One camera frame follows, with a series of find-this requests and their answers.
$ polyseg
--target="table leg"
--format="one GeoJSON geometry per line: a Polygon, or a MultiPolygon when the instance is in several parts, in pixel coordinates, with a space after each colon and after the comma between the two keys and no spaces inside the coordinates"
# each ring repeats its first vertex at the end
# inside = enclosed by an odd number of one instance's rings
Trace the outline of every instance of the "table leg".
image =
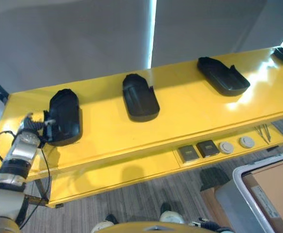
{"type": "Polygon", "coordinates": [[[32,204],[32,205],[37,205],[39,204],[39,206],[45,206],[49,203],[48,200],[45,200],[45,199],[42,199],[41,198],[38,198],[38,197],[34,197],[34,196],[31,196],[31,195],[25,195],[25,198],[28,199],[28,202],[29,204],[32,204]]]}
{"type": "Polygon", "coordinates": [[[45,201],[49,202],[49,198],[48,198],[47,194],[45,193],[45,188],[44,188],[41,180],[38,179],[38,180],[35,180],[34,182],[35,182],[35,184],[38,188],[38,191],[41,195],[41,198],[44,199],[45,201]]]}

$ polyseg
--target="cardboard box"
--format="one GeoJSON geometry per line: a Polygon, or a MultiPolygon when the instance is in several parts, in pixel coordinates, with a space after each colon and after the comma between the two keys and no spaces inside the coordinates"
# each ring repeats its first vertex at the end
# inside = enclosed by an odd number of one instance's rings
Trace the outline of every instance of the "cardboard box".
{"type": "Polygon", "coordinates": [[[277,233],[283,233],[283,161],[252,171],[243,182],[277,233]]]}

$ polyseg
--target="yellow shelf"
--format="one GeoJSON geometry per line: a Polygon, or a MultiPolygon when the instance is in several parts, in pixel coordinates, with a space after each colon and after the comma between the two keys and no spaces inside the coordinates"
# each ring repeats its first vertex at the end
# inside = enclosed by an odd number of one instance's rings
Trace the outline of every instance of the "yellow shelf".
{"type": "MultiPolygon", "coordinates": [[[[74,144],[45,148],[55,175],[268,123],[283,118],[283,62],[271,56],[273,50],[215,57],[227,66],[234,64],[249,80],[250,87],[236,97],[220,95],[197,69],[195,60],[129,72],[154,85],[161,107],[154,120],[129,120],[122,97],[122,81],[128,73],[123,73],[13,93],[1,118],[0,132],[16,133],[29,112],[35,120],[42,120],[51,97],[60,89],[72,89],[80,100],[83,135],[74,144]]],[[[0,136],[3,157],[11,142],[11,136],[0,136]]],[[[47,174],[43,159],[37,156],[28,179],[47,174]]]]}
{"type": "Polygon", "coordinates": [[[199,159],[194,160],[192,162],[187,162],[185,163],[182,159],[182,156],[179,154],[178,150],[176,148],[174,148],[173,152],[175,154],[175,157],[179,163],[179,166],[181,167],[197,167],[197,166],[203,166],[205,164],[212,164],[212,163],[217,163],[219,161],[222,161],[224,159],[229,159],[232,157],[237,157],[240,155],[244,155],[244,154],[248,154],[248,153],[252,153],[254,151],[257,150],[263,150],[265,148],[270,148],[270,147],[274,147],[277,145],[282,145],[283,144],[283,135],[276,129],[275,126],[273,125],[268,125],[268,130],[270,132],[271,135],[271,142],[267,143],[262,137],[259,136],[259,134],[257,133],[257,131],[255,129],[248,129],[248,130],[240,130],[240,131],[236,131],[234,133],[230,133],[230,134],[225,134],[222,136],[218,136],[215,138],[212,138],[212,140],[214,141],[215,145],[219,148],[219,143],[223,142],[223,141],[227,141],[230,142],[233,146],[234,146],[234,151],[232,154],[224,154],[222,152],[220,152],[219,154],[215,155],[215,156],[210,156],[207,158],[203,158],[202,155],[200,154],[199,150],[196,147],[196,144],[199,141],[195,141],[191,144],[188,145],[193,145],[195,151],[197,152],[197,154],[199,155],[199,159]],[[251,149],[246,149],[244,147],[242,147],[238,140],[239,138],[243,137],[243,136],[248,136],[251,137],[254,142],[255,142],[255,146],[251,149]]]}
{"type": "Polygon", "coordinates": [[[214,138],[216,144],[229,141],[234,145],[234,153],[230,155],[220,153],[208,158],[202,158],[200,155],[200,159],[184,164],[177,150],[170,149],[58,174],[52,178],[49,207],[55,207],[59,203],[88,197],[186,169],[209,165],[257,150],[282,145],[283,135],[273,125],[269,125],[268,129],[272,137],[270,144],[267,144],[254,129],[236,131],[235,133],[214,138]],[[255,146],[252,149],[241,147],[237,141],[242,136],[253,138],[255,146]]]}

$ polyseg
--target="round white button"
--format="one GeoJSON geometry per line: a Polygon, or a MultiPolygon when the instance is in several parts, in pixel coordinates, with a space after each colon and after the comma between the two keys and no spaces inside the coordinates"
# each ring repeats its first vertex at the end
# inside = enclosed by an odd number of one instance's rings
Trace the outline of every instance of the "round white button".
{"type": "Polygon", "coordinates": [[[254,140],[251,138],[251,137],[247,137],[247,136],[244,136],[244,137],[241,137],[239,139],[239,144],[244,147],[244,148],[253,148],[254,147],[254,140]]]}
{"type": "Polygon", "coordinates": [[[234,146],[229,142],[220,142],[220,151],[225,154],[231,154],[234,151],[234,146]]]}

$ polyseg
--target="label sticker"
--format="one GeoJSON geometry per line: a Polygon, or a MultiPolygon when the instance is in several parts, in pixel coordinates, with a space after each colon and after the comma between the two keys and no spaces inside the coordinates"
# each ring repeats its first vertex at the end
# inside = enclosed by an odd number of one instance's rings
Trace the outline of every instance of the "label sticker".
{"type": "Polygon", "coordinates": [[[267,212],[268,216],[270,216],[271,218],[280,217],[277,210],[275,209],[271,201],[267,198],[265,192],[260,186],[255,186],[251,189],[255,193],[257,199],[259,200],[265,211],[267,212]]]}

